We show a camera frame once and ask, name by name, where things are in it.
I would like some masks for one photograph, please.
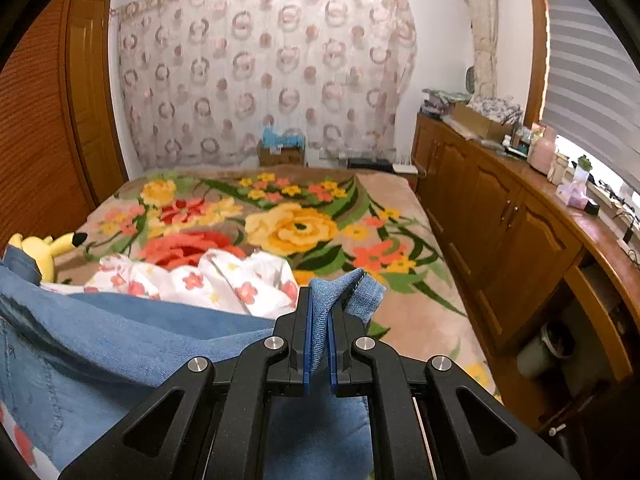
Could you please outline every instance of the pink bottle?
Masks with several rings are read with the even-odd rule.
[[[542,138],[538,139],[538,142],[533,146],[533,153],[529,158],[530,166],[545,175],[549,173],[556,155],[557,136],[558,132],[556,129],[547,126],[542,134]]]

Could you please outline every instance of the window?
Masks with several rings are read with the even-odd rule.
[[[596,181],[640,190],[640,74],[588,0],[548,0],[550,56],[543,123]]]

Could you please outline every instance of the floral blanket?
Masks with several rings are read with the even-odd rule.
[[[397,176],[277,166],[243,172],[163,172],[125,184],[79,230],[85,244],[57,259],[58,281],[84,284],[110,253],[173,269],[218,248],[287,259],[306,285],[357,267],[386,286],[374,321],[404,355],[455,359],[495,386],[426,215]]]

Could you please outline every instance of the patterned curtain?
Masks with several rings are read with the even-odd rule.
[[[116,15],[145,169],[236,165],[266,125],[330,153],[393,157],[416,51],[407,0],[139,0]]]

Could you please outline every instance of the box on counter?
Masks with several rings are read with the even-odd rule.
[[[273,150],[270,148],[265,148],[262,145],[262,142],[258,142],[257,150],[261,166],[277,166],[278,164],[297,164],[299,166],[305,165],[304,146]]]
[[[500,124],[487,119],[482,114],[473,111],[464,103],[456,103],[451,118],[462,126],[467,127],[478,137],[502,142],[505,135],[511,135],[513,124]]]

